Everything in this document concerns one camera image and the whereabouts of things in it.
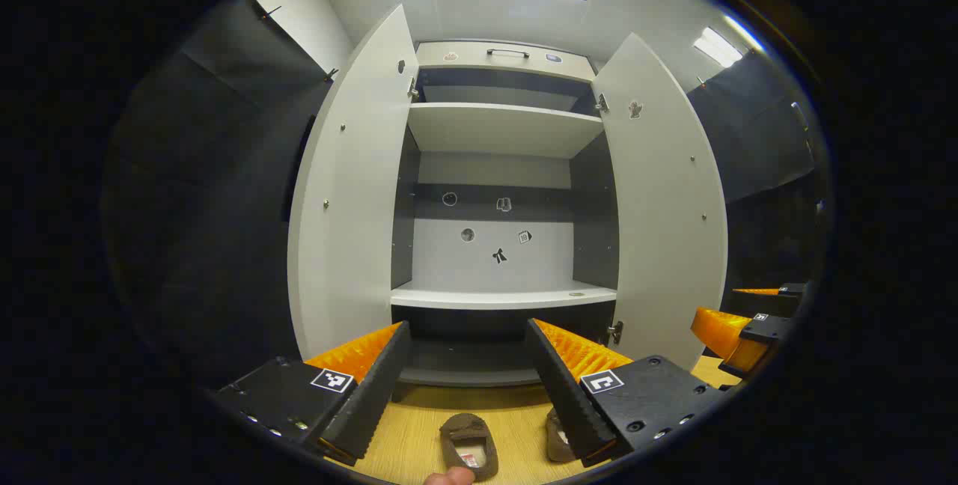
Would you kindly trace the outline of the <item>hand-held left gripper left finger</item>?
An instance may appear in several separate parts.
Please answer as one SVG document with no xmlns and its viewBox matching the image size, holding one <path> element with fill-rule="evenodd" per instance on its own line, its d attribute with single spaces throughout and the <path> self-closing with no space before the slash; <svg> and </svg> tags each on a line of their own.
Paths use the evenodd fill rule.
<svg viewBox="0 0 958 485">
<path fill-rule="evenodd" d="M 298 457 L 353 466 L 365 457 L 411 349 L 394 323 L 312 360 L 279 356 L 213 390 L 212 402 Z"/>
</svg>

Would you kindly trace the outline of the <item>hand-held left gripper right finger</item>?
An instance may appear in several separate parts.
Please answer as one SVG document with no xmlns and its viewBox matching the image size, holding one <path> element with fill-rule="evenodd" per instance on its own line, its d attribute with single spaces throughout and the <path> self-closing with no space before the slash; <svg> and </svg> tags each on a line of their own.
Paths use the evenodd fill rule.
<svg viewBox="0 0 958 485">
<path fill-rule="evenodd" d="M 652 355 L 632 360 L 538 319 L 525 346 L 585 468 L 640 459 L 691 433 L 727 403 L 727 393 Z"/>
</svg>

